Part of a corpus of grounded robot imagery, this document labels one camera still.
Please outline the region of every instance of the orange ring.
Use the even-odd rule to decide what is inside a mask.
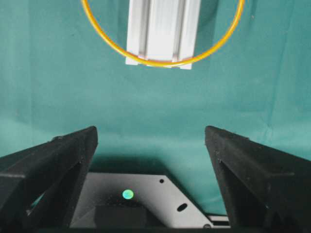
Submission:
[[[221,46],[223,46],[228,41],[230,36],[233,34],[234,30],[236,29],[236,27],[237,27],[237,25],[241,19],[241,15],[242,15],[244,4],[245,4],[245,0],[239,0],[237,11],[235,13],[234,19],[233,19],[228,31],[221,38],[221,40],[219,40],[213,47],[211,47],[207,51],[203,52],[202,54],[195,56],[195,57],[192,57],[190,59],[186,59],[186,60],[179,61],[179,62],[161,62],[161,61],[141,59],[141,58],[137,57],[136,55],[122,49],[115,42],[113,42],[113,40],[111,40],[106,35],[106,33],[104,33],[104,31],[101,29],[100,25],[98,24],[94,15],[92,14],[92,11],[91,11],[91,8],[88,4],[88,1],[87,0],[81,0],[81,2],[82,2],[82,5],[83,5],[83,8],[84,8],[84,11],[86,13],[88,20],[93,25],[93,27],[97,31],[97,33],[102,37],[102,39],[110,47],[112,47],[115,51],[117,51],[118,53],[120,53],[121,55],[123,55],[125,57],[129,57],[129,58],[131,58],[131,59],[133,59],[139,63],[145,64],[147,66],[154,66],[154,67],[177,67],[177,66],[182,66],[182,65],[186,65],[186,64],[191,64],[194,62],[198,62],[198,61],[210,56],[214,52],[216,52]]]

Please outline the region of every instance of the green fabric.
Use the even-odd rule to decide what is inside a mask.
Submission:
[[[126,47],[128,1],[91,4]],[[196,53],[225,33],[236,5],[202,0]],[[205,126],[310,158],[310,0],[247,0],[229,42],[192,70],[125,65],[95,33],[79,0],[0,6],[1,155],[95,125],[93,170],[107,167],[109,158],[134,159],[142,169],[162,163],[214,213],[225,209]]]

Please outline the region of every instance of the wire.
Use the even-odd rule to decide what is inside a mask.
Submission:
[[[82,5],[83,5],[83,8],[84,8],[84,11],[86,13],[88,20],[90,21],[90,23],[92,24],[92,26],[94,27],[96,32],[101,36],[101,38],[110,47],[112,47],[115,51],[117,51],[118,53],[120,53],[121,55],[123,55],[125,57],[129,57],[129,58],[131,58],[131,59],[133,59],[139,63],[145,64],[147,66],[154,66],[154,67],[177,67],[177,66],[182,66],[182,65],[186,65],[186,64],[191,64],[194,62],[198,62],[198,61],[210,56],[214,52],[216,52],[221,46],[223,46],[228,41],[230,36],[233,34],[234,30],[236,29],[236,27],[237,27],[237,25],[241,19],[241,15],[242,15],[244,4],[245,4],[245,0],[239,0],[234,19],[231,22],[231,25],[230,25],[228,31],[213,47],[211,47],[207,51],[203,52],[202,54],[195,56],[195,57],[192,57],[190,59],[186,59],[186,60],[179,61],[179,62],[162,62],[162,61],[154,61],[154,60],[144,60],[144,59],[141,59],[141,58],[137,57],[136,55],[122,49],[113,40],[111,40],[106,35],[106,33],[101,29],[100,25],[98,24],[94,15],[92,14],[92,11],[91,11],[91,8],[88,4],[88,1],[87,0],[81,0],[81,2],[82,2]]]

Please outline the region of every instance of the gray metal plate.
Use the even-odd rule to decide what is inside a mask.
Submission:
[[[113,174],[89,172],[84,183],[79,204],[75,210],[72,227],[77,220],[103,204],[109,197],[125,189],[134,192],[133,200],[144,205],[164,225],[170,228],[203,228],[211,221],[164,175]],[[187,207],[178,211],[182,204]]]

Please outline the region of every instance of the green light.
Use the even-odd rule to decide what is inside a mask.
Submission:
[[[122,196],[125,199],[130,200],[130,199],[132,199],[134,197],[134,192],[131,189],[126,189],[126,190],[123,191]]]

